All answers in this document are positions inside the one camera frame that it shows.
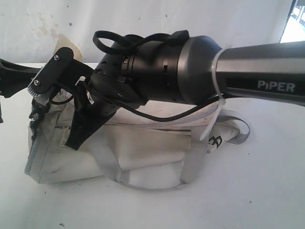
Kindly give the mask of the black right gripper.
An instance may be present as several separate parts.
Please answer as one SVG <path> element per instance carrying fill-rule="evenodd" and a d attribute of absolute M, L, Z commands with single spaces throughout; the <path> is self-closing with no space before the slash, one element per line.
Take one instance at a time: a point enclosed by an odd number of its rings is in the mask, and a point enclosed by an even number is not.
<path fill-rule="evenodd" d="M 109 121 L 119 109 L 114 103 L 94 97 L 96 102 L 91 104 L 87 94 L 74 98 L 75 111 L 71 124 L 70 135 L 66 146 L 78 150 L 100 127 Z"/>

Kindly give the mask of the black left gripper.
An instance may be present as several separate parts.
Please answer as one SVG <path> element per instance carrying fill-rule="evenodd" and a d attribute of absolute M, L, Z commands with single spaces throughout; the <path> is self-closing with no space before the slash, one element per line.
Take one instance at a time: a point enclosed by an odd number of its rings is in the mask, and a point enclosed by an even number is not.
<path fill-rule="evenodd" d="M 45 82 L 40 71 L 33 68 L 14 64 L 6 60 L 0 61 L 0 95 L 10 98 L 19 91 L 29 88 L 34 96 L 45 92 Z"/>

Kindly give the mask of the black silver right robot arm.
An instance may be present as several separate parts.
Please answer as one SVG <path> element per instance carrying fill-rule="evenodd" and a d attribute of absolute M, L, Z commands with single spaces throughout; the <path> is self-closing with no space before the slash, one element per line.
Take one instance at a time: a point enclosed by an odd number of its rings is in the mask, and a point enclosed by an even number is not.
<path fill-rule="evenodd" d="M 197 111 L 224 98 L 305 104 L 305 43 L 222 49 L 188 31 L 148 37 L 97 31 L 104 57 L 78 84 L 66 145 L 80 146 L 120 108 L 138 113 L 149 100 L 191 104 Z"/>

